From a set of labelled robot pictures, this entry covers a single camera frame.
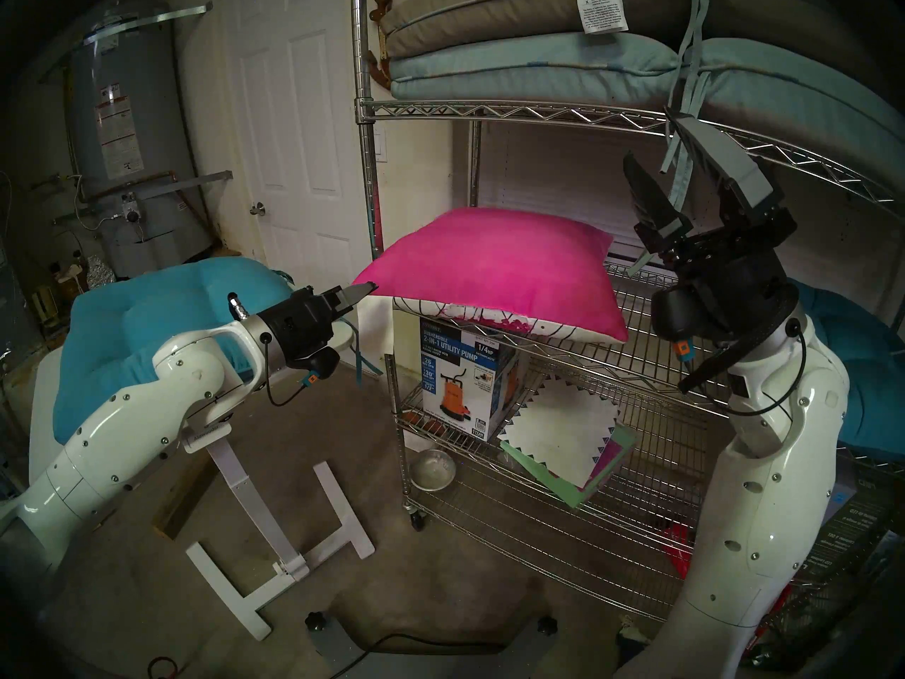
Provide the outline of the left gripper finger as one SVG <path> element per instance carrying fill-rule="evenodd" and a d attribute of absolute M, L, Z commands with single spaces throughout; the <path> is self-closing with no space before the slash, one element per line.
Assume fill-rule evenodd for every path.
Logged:
<path fill-rule="evenodd" d="M 333 312 L 351 312 L 360 301 L 376 289 L 378 285 L 373 282 L 337 286 L 327 290 L 327 303 Z"/>

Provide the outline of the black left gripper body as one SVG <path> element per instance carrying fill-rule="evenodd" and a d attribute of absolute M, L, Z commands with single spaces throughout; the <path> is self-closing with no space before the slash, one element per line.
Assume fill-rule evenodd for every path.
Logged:
<path fill-rule="evenodd" d="M 285 365 L 295 370 L 334 371 L 340 361 L 336 349 L 328 346 L 333 322 L 340 312 L 327 303 L 327 291 L 294 291 L 291 296 L 259 312 L 258 317 L 279 346 Z"/>

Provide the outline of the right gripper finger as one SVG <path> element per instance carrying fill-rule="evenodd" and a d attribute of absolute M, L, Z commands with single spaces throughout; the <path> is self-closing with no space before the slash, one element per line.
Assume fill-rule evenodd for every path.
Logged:
<path fill-rule="evenodd" d="M 768 175 L 729 134 L 690 114 L 668 114 L 696 168 L 727 188 L 747 223 L 766 223 L 782 199 Z"/>
<path fill-rule="evenodd" d="M 637 218 L 635 233 L 650 254 L 667 254 L 692 230 L 684 213 L 676 210 L 658 183 L 632 153 L 623 158 L 623 171 Z"/>

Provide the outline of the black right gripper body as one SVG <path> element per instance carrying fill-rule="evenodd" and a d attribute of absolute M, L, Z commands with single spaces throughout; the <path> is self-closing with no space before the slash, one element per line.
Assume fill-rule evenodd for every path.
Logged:
<path fill-rule="evenodd" d="M 776 253 L 797 230 L 790 210 L 778 205 L 766 223 L 747 223 L 738 205 L 720 204 L 718 217 L 713 228 L 692 228 L 672 252 L 655 254 L 676 276 L 652 296 L 652 328 L 660 338 L 763 339 L 797 303 Z"/>

